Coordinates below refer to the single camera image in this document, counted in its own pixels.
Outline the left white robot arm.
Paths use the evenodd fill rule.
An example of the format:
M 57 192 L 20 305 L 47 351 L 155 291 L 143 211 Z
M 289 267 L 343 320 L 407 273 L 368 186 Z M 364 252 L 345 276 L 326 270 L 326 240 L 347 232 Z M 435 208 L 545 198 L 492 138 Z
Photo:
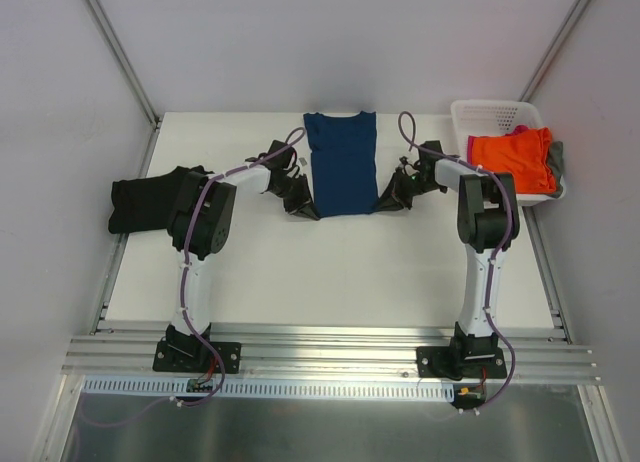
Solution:
M 165 341 L 188 370 L 199 370 L 209 361 L 205 340 L 210 330 L 212 261 L 229 238 L 236 197 L 265 192 L 280 198 L 289 215 L 320 219 L 292 142 L 274 141 L 267 152 L 223 174 L 191 171 L 180 188 L 167 227 L 180 256 L 180 275 Z

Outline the blue t shirt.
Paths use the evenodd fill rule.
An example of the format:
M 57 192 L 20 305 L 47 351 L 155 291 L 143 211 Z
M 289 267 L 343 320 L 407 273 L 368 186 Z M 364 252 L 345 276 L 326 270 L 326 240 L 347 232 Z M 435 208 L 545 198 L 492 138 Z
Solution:
M 377 114 L 303 115 L 311 151 L 314 202 L 323 218 L 367 215 L 378 199 Z

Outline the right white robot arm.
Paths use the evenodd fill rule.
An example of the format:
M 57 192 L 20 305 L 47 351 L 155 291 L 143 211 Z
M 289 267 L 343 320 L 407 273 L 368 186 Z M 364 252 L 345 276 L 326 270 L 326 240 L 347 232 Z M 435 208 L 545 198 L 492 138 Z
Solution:
M 413 199 L 432 191 L 458 196 L 457 233 L 466 251 L 464 300 L 449 342 L 416 349 L 421 377 L 493 378 L 507 369 L 499 347 L 497 302 L 506 252 L 519 235 L 513 176 L 473 167 L 446 155 L 438 140 L 417 146 L 419 159 L 400 159 L 375 205 L 377 212 L 409 210 Z

